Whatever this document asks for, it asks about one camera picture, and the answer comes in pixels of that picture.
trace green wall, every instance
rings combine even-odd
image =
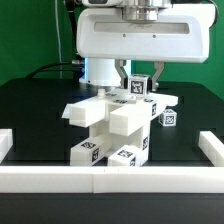
[[[0,1],[0,85],[59,61],[54,3],[54,0]],[[203,64],[167,63],[161,80],[201,83],[224,99],[224,1],[216,3],[220,17],[211,29],[209,59]],[[74,52],[70,24],[63,1],[58,0],[58,4],[62,58],[71,60]],[[154,73],[150,62],[137,62],[134,68],[136,73]]]

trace white block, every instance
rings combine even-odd
[[[216,167],[224,167],[224,144],[210,131],[201,131],[198,146]]]
[[[110,133],[129,136],[150,120],[152,104],[126,105],[110,113]]]
[[[88,138],[71,149],[71,166],[92,166],[104,157],[111,148],[111,140],[106,135]]]
[[[124,145],[108,158],[108,166],[137,166],[140,149],[135,146]]]
[[[71,104],[69,107],[69,123],[80,127],[88,127],[105,119],[105,100],[93,97]]]
[[[0,163],[12,147],[12,130],[0,129]]]
[[[130,169],[135,169],[135,167],[128,167],[128,169],[105,167],[104,169],[95,170],[93,193],[129,192]]]
[[[91,167],[1,166],[0,192],[92,193]]]
[[[140,167],[129,176],[129,192],[218,193],[223,178],[223,168]]]
[[[159,123],[164,127],[176,126],[177,113],[172,109],[165,109],[159,116]]]

